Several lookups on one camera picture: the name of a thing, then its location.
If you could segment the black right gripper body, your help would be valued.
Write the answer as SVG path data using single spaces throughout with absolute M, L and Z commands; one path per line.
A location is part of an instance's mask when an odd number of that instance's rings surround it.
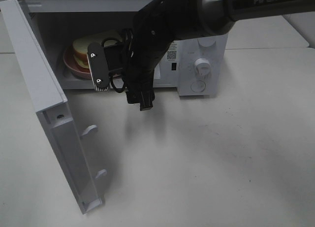
M 125 36 L 126 61 L 123 79 L 128 89 L 152 89 L 154 71 L 165 55 L 172 35 L 134 34 Z

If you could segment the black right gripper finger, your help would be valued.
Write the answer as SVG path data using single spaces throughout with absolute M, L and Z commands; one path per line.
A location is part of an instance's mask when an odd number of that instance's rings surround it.
M 126 91 L 126 99 L 128 104 L 140 103 L 140 91 L 132 88 L 128 88 Z
M 146 111 L 153 108 L 153 101 L 155 100 L 155 93 L 153 87 L 140 90 L 139 104 L 140 111 Z

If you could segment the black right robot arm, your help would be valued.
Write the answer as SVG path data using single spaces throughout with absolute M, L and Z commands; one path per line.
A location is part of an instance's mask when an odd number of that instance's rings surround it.
M 228 33 L 237 21 L 311 12 L 315 0 L 153 0 L 133 17 L 123 81 L 129 104 L 153 107 L 154 70 L 175 40 Z

